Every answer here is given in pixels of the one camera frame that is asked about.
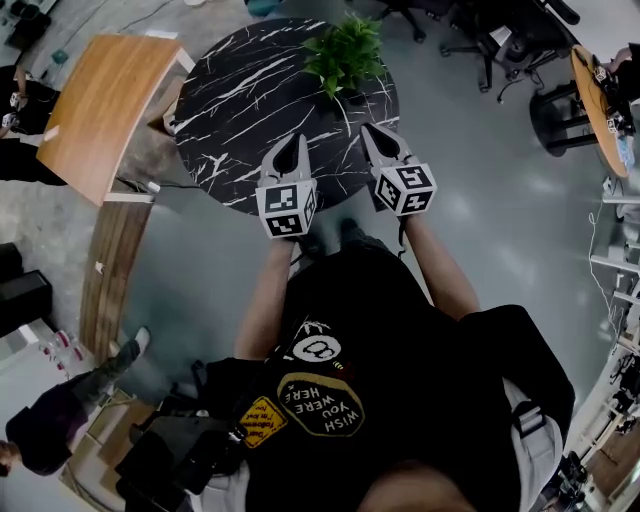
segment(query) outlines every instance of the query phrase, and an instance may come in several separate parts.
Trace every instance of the wooden desk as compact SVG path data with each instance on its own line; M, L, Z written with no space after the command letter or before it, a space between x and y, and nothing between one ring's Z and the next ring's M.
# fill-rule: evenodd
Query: wooden desk
M618 176L626 178L629 173L618 156L617 136L607 127L607 100L593 78L592 54L582 46L574 46L571 51L571 66L575 81L532 98L530 113L536 134L545 149L554 156L562 156L568 148L597 143L611 169ZM586 115L563 119L553 102L576 92L580 94ZM588 124L591 124L593 133L567 138L566 129Z
M582 55L588 66L582 63L578 55ZM580 99L584 109L587 111L593 133L598 138L602 153L604 153L613 172L623 178L629 176L627 169L618 156L616 136L607 128L607 115L603 110L603 107L606 108L607 106L607 100L593 79L593 55L582 46L574 46L571 52L571 66L573 67Z
M93 38L62 89L37 158L97 206L149 202L112 194L125 149L156 89L176 62L194 62L180 43L156 37Z

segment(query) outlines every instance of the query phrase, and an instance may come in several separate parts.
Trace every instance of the round table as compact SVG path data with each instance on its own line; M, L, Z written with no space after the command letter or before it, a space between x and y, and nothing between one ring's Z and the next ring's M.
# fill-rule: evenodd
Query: round table
M360 126L396 129L398 98L391 75L340 95L345 114L303 72L303 43L328 24L277 19L223 39L196 64L176 109L176 143L193 180L225 206L258 214L255 189L264 155L294 132L307 138L318 210L334 206L372 180Z
M571 66L575 80L531 98L529 113L538 139L550 154L558 157L569 148L599 144L611 169L622 178L628 177L629 172L618 155L617 135L611 133L607 126L607 98L593 77L593 55L576 45L571 50ZM563 111L554 102L576 93L580 95L586 114L565 119ZM589 124L593 133L568 138L567 129Z

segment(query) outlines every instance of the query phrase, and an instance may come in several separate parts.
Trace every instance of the potted plant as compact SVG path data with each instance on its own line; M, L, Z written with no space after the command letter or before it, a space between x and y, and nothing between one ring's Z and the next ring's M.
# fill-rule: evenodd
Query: potted plant
M379 27L380 22L350 15L323 36L305 41L314 55L307 58L304 70L320 77L332 100L342 89L357 91L362 80L386 72L380 63Z

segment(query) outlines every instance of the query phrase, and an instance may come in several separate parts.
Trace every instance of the sneaker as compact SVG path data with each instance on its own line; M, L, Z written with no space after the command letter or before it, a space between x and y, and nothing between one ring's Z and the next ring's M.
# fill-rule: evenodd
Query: sneaker
M149 332L149 329L146 327L140 327L134 339L138 342L138 346L140 347L140 355L144 354L151 342L151 333Z

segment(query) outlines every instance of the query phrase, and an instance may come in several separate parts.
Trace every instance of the printed patch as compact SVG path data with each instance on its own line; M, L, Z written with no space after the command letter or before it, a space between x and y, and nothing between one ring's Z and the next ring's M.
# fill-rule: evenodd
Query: printed patch
M313 436L351 437L364 423L362 402L342 380L289 373L280 381L278 399Z
M244 442L255 448L286 426L287 418L266 396L258 398L244 414L240 423L247 429Z
M330 332L328 325L305 320L295 335L294 339L299 341L293 346L293 355L307 363L330 361L342 350L338 340L329 336Z

